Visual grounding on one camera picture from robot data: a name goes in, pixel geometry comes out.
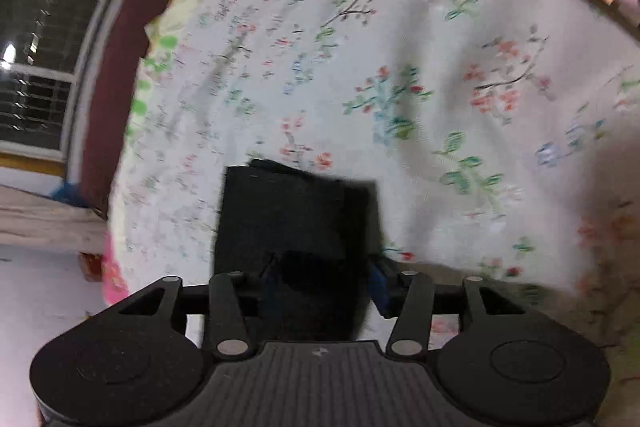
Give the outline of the black pants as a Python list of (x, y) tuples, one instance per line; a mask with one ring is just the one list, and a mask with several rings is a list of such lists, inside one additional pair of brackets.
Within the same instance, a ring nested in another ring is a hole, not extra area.
[[(380, 251), (374, 181), (271, 160), (227, 168), (213, 272), (235, 277), (240, 311), (256, 343), (355, 339), (369, 300), (369, 265)], [(267, 263), (272, 339), (256, 333), (256, 277)]]

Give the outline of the window with white frame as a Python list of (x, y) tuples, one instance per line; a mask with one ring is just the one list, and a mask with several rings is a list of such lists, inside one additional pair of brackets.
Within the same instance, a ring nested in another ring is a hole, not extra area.
[(1, 0), (1, 150), (63, 162), (111, 0)]

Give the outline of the dark red bed headboard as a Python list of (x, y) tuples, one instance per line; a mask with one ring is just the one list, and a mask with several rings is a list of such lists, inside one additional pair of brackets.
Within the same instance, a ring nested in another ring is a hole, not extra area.
[(89, 207), (108, 213), (138, 63), (149, 47), (145, 26), (164, 12), (168, 0), (122, 0), (104, 44), (89, 108), (80, 169), (79, 195)]

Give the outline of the floral white bed sheet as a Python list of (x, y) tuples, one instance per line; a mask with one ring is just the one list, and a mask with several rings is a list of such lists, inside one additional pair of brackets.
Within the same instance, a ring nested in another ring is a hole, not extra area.
[(390, 259), (591, 338), (639, 421), (639, 47), (580, 0), (172, 0), (111, 196), (109, 303), (207, 280), (224, 169), (373, 180)]

